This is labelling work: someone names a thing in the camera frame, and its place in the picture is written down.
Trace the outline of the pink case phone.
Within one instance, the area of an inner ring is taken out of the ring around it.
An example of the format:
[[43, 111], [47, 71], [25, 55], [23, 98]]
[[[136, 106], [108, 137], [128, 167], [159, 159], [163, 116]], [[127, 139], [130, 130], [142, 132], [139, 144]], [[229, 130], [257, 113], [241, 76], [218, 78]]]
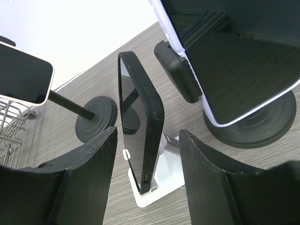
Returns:
[[52, 63], [1, 41], [1, 98], [32, 106], [43, 105], [49, 97], [53, 76]]

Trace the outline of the purple case phone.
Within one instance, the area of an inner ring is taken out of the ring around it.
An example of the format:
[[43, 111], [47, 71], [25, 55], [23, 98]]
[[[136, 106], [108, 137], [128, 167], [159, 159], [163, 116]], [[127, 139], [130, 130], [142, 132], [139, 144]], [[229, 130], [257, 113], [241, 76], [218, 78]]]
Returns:
[[258, 111], [300, 83], [297, 0], [151, 0], [188, 63], [216, 127]]

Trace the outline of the black case phone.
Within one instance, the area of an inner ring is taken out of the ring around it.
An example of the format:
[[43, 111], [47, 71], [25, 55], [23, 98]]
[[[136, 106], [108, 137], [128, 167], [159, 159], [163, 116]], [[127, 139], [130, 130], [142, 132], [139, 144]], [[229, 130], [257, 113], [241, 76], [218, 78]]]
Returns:
[[133, 51], [118, 54], [123, 142], [138, 193], [150, 191], [165, 111], [160, 95]]

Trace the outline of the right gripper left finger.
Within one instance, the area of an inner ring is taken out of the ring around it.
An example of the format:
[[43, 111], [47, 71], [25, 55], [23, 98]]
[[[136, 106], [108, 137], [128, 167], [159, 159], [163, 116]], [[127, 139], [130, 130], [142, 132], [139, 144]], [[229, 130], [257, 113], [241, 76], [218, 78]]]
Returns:
[[0, 168], [3, 225], [103, 223], [117, 149], [117, 128], [38, 167]]

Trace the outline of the grey wire dish rack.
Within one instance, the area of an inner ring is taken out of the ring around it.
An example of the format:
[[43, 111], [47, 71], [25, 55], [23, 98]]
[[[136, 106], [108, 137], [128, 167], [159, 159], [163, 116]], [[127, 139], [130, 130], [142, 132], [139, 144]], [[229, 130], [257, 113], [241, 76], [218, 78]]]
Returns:
[[0, 164], [15, 169], [17, 167], [23, 141], [17, 137], [24, 131], [23, 125], [38, 116], [30, 106], [10, 100], [0, 100]]

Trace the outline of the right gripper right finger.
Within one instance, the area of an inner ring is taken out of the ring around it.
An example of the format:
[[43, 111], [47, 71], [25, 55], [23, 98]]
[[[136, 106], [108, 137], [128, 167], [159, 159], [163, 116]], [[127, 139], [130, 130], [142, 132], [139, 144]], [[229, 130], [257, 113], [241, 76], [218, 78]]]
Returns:
[[225, 155], [187, 130], [180, 131], [179, 142], [192, 224], [299, 224], [299, 161], [264, 170]]

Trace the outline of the black tall phone stand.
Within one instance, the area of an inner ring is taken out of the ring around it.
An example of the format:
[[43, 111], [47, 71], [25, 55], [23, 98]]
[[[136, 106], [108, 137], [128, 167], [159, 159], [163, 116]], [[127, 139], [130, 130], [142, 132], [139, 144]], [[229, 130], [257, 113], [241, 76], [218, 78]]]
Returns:
[[[16, 47], [15, 42], [6, 37], [1, 37], [1, 41]], [[50, 89], [47, 100], [77, 114], [75, 134], [82, 143], [87, 143], [108, 127], [113, 127], [118, 115], [115, 101], [107, 96], [94, 97], [80, 106]]]

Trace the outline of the white folding phone stand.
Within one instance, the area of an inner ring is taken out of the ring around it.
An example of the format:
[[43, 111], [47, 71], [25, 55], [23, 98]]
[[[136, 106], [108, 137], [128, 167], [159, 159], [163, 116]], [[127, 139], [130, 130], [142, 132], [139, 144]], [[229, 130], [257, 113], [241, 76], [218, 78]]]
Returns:
[[[123, 150], [123, 156], [129, 163], [127, 149]], [[136, 204], [140, 208], [154, 203], [183, 186], [185, 182], [178, 139], [169, 137], [162, 131], [155, 173], [148, 193], [144, 195], [138, 193], [130, 168], [128, 170], [128, 176]]]

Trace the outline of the black round phone stand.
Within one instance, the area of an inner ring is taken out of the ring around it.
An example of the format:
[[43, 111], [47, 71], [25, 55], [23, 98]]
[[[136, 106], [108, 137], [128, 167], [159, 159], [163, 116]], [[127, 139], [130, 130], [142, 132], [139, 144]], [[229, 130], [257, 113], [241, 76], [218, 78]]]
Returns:
[[[188, 62], [168, 42], [160, 41], [154, 54], [183, 98], [191, 104], [200, 100], [201, 91], [192, 78]], [[292, 91], [267, 104], [253, 114], [227, 126], [216, 127], [204, 114], [209, 131], [221, 142], [242, 149], [255, 149], [279, 140], [292, 126], [296, 116], [296, 99]]]

